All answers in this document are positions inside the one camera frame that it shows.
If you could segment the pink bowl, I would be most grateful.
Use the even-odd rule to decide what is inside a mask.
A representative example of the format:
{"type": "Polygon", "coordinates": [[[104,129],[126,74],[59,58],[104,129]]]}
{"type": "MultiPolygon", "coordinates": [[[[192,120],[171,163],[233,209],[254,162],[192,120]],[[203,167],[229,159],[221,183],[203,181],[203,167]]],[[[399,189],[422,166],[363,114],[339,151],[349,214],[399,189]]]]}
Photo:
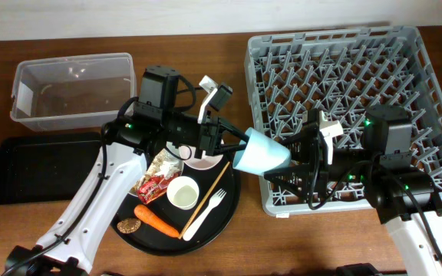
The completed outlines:
{"type": "Polygon", "coordinates": [[[193,146],[182,145],[179,147],[180,157],[184,159],[184,163],[197,170],[208,170],[214,168],[223,158],[222,155],[207,156],[205,151],[202,151],[200,159],[195,157],[196,148],[193,146]]]}

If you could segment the red snack wrapper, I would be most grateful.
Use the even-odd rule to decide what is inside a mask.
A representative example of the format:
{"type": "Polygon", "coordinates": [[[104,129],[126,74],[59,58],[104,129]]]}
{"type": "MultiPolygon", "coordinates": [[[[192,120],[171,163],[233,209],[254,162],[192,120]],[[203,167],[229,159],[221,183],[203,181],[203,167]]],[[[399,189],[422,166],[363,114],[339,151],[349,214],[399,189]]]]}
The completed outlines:
{"type": "Polygon", "coordinates": [[[164,176],[153,176],[147,181],[143,181],[143,183],[136,188],[136,194],[139,200],[144,205],[148,205],[152,201],[160,198],[164,193],[167,192],[169,184],[178,176],[178,173],[173,174],[168,179],[164,176]]]}

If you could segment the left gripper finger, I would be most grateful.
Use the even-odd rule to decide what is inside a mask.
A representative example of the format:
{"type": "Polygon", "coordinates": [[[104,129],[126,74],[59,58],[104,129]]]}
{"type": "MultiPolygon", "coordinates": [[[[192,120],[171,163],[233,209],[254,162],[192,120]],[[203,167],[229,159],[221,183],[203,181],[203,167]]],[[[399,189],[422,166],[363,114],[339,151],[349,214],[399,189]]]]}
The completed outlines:
{"type": "Polygon", "coordinates": [[[231,124],[227,119],[218,117],[218,134],[222,136],[224,133],[229,133],[240,140],[249,140],[249,136],[241,131],[239,128],[231,124]]]}
{"type": "Polygon", "coordinates": [[[235,153],[238,151],[243,151],[246,148],[246,143],[241,144],[225,144],[221,143],[217,148],[215,148],[215,154],[227,154],[235,153]]]}

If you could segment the light blue cup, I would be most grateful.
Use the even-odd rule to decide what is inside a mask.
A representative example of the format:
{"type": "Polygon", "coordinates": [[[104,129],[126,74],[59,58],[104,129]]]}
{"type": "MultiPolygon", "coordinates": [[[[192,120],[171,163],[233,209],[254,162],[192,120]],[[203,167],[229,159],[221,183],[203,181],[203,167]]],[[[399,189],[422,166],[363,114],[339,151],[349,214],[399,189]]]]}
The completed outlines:
{"type": "Polygon", "coordinates": [[[273,169],[288,167],[291,161],[289,149],[270,139],[263,133],[250,127],[245,135],[248,142],[241,141],[246,148],[237,151],[233,159],[233,168],[241,172],[263,176],[273,169]]]}

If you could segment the grey plate with food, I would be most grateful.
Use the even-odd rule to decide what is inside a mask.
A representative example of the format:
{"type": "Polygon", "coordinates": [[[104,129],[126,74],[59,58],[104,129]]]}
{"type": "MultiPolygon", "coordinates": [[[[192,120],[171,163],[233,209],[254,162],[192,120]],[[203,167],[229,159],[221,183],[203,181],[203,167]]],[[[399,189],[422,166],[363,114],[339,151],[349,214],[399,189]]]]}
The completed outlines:
{"type": "Polygon", "coordinates": [[[182,174],[183,161],[176,158],[167,148],[162,149],[153,159],[145,174],[133,185],[128,192],[137,197],[137,190],[154,176],[162,176],[169,179],[174,173],[182,174]]]}

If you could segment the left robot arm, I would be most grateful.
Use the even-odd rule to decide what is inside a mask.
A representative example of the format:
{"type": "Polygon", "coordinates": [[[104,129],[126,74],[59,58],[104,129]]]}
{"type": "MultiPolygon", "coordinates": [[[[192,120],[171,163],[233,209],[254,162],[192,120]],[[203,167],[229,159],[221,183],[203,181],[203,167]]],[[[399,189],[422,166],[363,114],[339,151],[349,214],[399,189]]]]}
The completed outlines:
{"type": "Polygon", "coordinates": [[[191,94],[196,88],[177,70],[161,65],[145,69],[140,94],[101,127],[101,149],[93,169],[71,203],[32,249],[16,246],[5,262],[6,275],[87,275],[104,233],[132,186],[145,174],[153,158],[171,143],[192,146],[200,157],[244,150],[244,145],[221,142],[224,133],[248,136],[207,110],[220,110],[233,90],[208,77],[200,86],[207,92],[198,116],[190,105],[178,107],[178,84],[191,94]]]}

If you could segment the white tissue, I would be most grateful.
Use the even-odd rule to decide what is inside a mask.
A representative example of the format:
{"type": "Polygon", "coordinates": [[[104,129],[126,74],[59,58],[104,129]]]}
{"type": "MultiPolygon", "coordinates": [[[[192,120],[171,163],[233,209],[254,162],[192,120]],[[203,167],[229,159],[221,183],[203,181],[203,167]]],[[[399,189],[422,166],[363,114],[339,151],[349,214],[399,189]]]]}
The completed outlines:
{"type": "Polygon", "coordinates": [[[180,165],[181,163],[177,161],[163,161],[154,175],[169,179],[180,171],[180,165]]]}

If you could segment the white cup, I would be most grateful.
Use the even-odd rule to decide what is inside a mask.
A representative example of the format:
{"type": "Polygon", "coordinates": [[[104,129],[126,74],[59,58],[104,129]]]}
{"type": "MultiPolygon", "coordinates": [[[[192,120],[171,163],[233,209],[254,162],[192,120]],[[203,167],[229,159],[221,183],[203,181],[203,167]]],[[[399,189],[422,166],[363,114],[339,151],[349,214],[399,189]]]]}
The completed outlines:
{"type": "Polygon", "coordinates": [[[199,195],[197,182],[189,176],[178,176],[167,187],[167,199],[178,209],[192,209],[197,204],[199,195]]]}

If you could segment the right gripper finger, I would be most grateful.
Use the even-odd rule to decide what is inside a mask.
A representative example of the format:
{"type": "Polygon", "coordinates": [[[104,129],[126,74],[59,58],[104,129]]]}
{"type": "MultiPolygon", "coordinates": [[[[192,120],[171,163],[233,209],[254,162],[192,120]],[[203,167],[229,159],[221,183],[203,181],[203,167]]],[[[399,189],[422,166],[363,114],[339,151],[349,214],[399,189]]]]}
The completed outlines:
{"type": "Polygon", "coordinates": [[[263,177],[294,196],[307,199],[313,173],[308,166],[292,166],[267,171],[263,177]]]}
{"type": "Polygon", "coordinates": [[[280,142],[281,145],[289,147],[291,145],[307,145],[313,139],[313,134],[308,132],[300,132],[293,136],[289,136],[280,142]]]}

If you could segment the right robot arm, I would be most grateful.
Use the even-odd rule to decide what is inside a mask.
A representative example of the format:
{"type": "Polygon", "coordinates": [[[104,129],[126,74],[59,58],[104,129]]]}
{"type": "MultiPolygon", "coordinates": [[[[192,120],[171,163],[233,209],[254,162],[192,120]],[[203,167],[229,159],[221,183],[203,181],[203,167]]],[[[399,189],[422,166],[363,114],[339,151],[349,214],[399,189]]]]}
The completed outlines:
{"type": "Polygon", "coordinates": [[[337,120],[320,110],[308,114],[302,130],[281,144],[290,163],[264,172],[264,179],[304,199],[312,211],[337,191],[361,183],[364,198],[393,239],[409,275],[442,275],[442,199],[427,173],[411,165],[412,121],[398,106],[366,110],[359,149],[336,149],[337,120]]]}

